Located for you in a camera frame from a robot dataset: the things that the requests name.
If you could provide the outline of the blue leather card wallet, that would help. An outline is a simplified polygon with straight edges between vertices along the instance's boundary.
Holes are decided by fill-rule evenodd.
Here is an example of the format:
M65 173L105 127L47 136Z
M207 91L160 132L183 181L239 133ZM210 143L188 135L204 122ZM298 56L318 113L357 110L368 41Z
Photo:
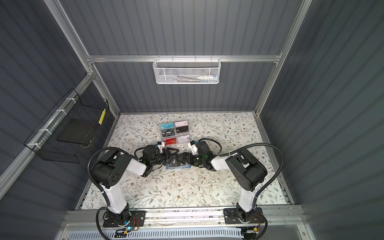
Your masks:
M167 170L173 170L173 169L189 169L191 167L179 167L179 164L178 164L178 156L179 154L176 154L175 156L173 157L177 157L177 165L166 165L166 169Z

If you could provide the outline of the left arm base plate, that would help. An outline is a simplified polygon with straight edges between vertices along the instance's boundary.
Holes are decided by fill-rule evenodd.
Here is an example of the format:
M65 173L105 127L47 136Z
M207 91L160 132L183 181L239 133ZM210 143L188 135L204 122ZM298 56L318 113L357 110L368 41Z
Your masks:
M120 214L115 214L107 210L103 215L103 227L143 227L146 213L146 211L125 211Z

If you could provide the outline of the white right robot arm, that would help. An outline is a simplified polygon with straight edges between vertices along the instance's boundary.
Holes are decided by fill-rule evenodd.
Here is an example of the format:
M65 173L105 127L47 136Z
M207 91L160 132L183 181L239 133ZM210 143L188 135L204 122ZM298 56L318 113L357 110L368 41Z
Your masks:
M189 143L191 152L178 154L176 161L209 171L231 171L242 188L237 203L238 214L246 215L256 210L257 198L268 174L266 167L249 151L249 148L263 145L263 143L251 144L227 154L214 155L203 140Z

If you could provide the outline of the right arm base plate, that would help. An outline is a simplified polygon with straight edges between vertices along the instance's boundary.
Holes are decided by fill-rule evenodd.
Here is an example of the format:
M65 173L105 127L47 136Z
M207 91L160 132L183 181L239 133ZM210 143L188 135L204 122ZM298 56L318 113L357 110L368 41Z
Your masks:
M234 224L254 224L260 225L266 222L261 208L252 209L250 212L244 212L242 208L223 209L225 223Z

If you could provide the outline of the clear acrylic card display stand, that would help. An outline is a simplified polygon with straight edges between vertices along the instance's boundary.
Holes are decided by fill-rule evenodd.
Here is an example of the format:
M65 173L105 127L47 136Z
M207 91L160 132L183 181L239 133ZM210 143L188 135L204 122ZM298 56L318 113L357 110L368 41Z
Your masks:
M175 129L175 135L174 135L174 136L171 136L171 137L166 137L166 138L177 138L178 136L190 135L190 128L189 128L189 132L181 133L181 134L178 134L178 133L176 132L176 127L174 127L174 129Z

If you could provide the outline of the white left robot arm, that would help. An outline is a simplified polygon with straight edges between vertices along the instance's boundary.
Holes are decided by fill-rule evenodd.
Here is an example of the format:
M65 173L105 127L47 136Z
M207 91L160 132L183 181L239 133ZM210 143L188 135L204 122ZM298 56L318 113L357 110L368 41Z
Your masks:
M179 150L166 148L158 142L138 148L131 155L117 147L105 147L97 150L87 164L90 181L101 191L107 203L107 209L122 215L129 209L120 186L125 172L146 178L154 170L154 166L166 165Z

